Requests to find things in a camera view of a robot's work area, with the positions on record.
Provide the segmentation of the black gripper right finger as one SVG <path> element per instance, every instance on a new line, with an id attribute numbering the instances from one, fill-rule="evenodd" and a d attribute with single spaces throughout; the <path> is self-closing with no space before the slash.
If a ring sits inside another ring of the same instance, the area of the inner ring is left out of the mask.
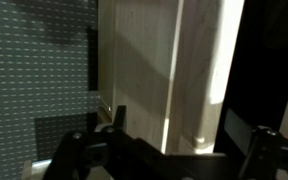
<path id="1" fill-rule="evenodd" d="M 288 138 L 267 126 L 251 124 L 232 108 L 220 118 L 216 147 L 228 156 L 229 180 L 281 180 L 288 175 Z"/>

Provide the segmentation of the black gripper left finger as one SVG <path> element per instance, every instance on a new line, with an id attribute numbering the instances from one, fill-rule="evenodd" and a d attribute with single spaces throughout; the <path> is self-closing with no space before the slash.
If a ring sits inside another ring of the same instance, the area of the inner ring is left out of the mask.
<path id="1" fill-rule="evenodd" d="M 43 180 L 86 180 L 103 167 L 114 180 L 168 180 L 167 158 L 142 139 L 123 131 L 126 107 L 119 106 L 112 125 L 91 133 L 66 133 Z"/>

